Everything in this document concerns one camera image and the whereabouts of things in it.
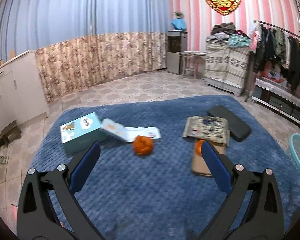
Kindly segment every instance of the cabinet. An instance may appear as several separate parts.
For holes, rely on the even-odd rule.
[[[28,52],[0,68],[0,132],[14,120],[21,125],[42,114],[47,117],[49,107],[34,53]]]

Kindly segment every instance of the pink and white striped wall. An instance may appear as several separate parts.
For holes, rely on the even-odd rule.
[[[239,7],[223,16],[205,0],[170,0],[170,17],[181,11],[188,29],[188,50],[205,51],[205,39],[216,24],[233,22],[250,35],[253,20],[268,22],[300,36],[295,0],[242,0]]]

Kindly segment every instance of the curtain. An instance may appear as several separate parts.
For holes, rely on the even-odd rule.
[[[35,50],[47,100],[166,67],[169,0],[1,0],[0,59]]]

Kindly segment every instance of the blue blanket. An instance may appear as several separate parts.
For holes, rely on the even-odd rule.
[[[133,103],[65,111],[43,140],[32,166],[53,170],[68,163],[61,145],[59,126],[95,111],[124,126],[160,129],[147,157],[134,154],[132,145],[109,137],[101,144],[101,157],[81,192],[75,194],[84,212],[108,240],[194,239],[213,218],[226,195],[211,178],[191,172],[192,138],[183,138],[187,117],[207,115],[207,110],[224,105],[252,129],[243,142],[230,139],[226,150],[233,163],[251,171],[274,171],[282,199],[285,230],[293,212],[300,207],[300,175],[278,143],[257,120],[231,96],[199,96],[169,101]],[[70,228],[54,192],[51,201],[61,222]],[[247,194],[242,205],[248,205]],[[244,215],[242,208],[233,228]]]

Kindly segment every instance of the teal box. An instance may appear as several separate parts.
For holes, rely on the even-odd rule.
[[[61,125],[61,142],[66,153],[73,154],[89,147],[95,141],[103,141],[107,134],[100,131],[100,127],[101,122],[96,113]]]

